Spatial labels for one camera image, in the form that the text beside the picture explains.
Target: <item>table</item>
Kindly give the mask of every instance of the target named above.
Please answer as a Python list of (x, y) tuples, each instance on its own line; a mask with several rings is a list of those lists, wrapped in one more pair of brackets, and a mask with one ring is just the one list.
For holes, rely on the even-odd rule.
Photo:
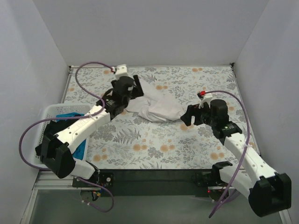
[[(76, 84), (75, 71), (64, 102), (94, 105), (97, 99)], [(225, 90), (240, 96), (229, 66), (136, 67), (129, 68), (129, 74), (138, 75), (163, 93), (169, 92), (185, 107), (199, 102), (196, 94), (201, 90)], [(89, 91), (102, 96), (111, 88), (114, 75), (106, 68), (86, 67), (79, 71), (78, 79)], [(245, 117), (238, 102), (222, 93), (214, 94), (214, 98), (227, 102), (230, 119), (247, 135)], [(249, 143), (256, 148), (252, 135)], [(86, 160), (100, 169), (193, 169), (211, 168), (219, 161), (238, 163), (206, 125), (187, 127), (180, 120), (151, 123), (127, 111), (94, 132)]]

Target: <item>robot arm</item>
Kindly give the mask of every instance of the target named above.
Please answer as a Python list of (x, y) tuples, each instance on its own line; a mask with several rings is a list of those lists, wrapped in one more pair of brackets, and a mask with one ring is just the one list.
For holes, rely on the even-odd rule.
[[(72, 175), (82, 177), (93, 183), (99, 182), (99, 169), (89, 162), (73, 158), (72, 154), (81, 142), (99, 127), (123, 112), (130, 99), (143, 96), (138, 76), (130, 78), (126, 65), (120, 65), (116, 68), (115, 77), (116, 80), (111, 82), (113, 88), (102, 97), (105, 108), (101, 113), (94, 117), (78, 119), (59, 132), (53, 131), (44, 134), (41, 145), (36, 148), (36, 153), (40, 156), (41, 162), (59, 178)], [(86, 115), (100, 111), (102, 106), (102, 101), (99, 100)]]
[[(228, 107), (224, 100), (212, 100), (212, 94), (198, 94), (201, 103), (189, 105), (181, 120), (191, 125), (211, 126), (214, 136), (240, 160), (245, 148), (245, 136), (239, 126), (229, 121)], [(232, 186), (245, 195), (252, 210), (260, 217), (291, 207), (291, 180), (287, 174), (279, 174), (251, 147), (247, 147), (242, 166), (246, 174), (238, 172)], [(228, 183), (235, 168), (230, 162), (213, 165), (214, 175)]]

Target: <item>blue cloth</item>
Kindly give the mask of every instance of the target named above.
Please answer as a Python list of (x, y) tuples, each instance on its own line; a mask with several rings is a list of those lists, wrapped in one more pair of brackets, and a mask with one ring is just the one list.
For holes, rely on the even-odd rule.
[[(84, 114), (81, 113), (67, 113), (67, 114), (59, 114), (56, 117), (57, 118), (63, 118), (63, 117), (75, 117), (75, 115), (80, 114), (83, 116)], [(76, 151), (73, 153), (73, 157), (79, 160), (83, 160), (84, 157), (84, 151), (85, 151), (85, 145), (86, 145), (86, 140), (81, 142), (81, 144), (76, 148)]]

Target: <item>white cloth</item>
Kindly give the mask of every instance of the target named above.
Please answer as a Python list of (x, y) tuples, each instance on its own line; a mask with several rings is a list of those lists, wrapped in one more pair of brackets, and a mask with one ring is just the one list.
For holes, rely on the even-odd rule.
[(132, 99), (126, 110), (136, 112), (152, 122), (177, 120), (185, 113), (180, 103), (169, 93), (163, 94), (153, 85), (140, 79), (144, 96)]

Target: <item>gray floor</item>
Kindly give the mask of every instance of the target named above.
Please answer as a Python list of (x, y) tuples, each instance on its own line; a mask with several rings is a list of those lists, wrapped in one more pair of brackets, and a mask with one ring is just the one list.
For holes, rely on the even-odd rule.
[[(79, 190), (40, 190), (31, 224), (281, 224), (278, 213), (256, 216), (243, 196), (224, 205), (209, 219), (212, 203), (192, 196), (119, 196), (109, 213), (82, 204)], [(110, 198), (100, 198), (98, 206), (108, 207)]]

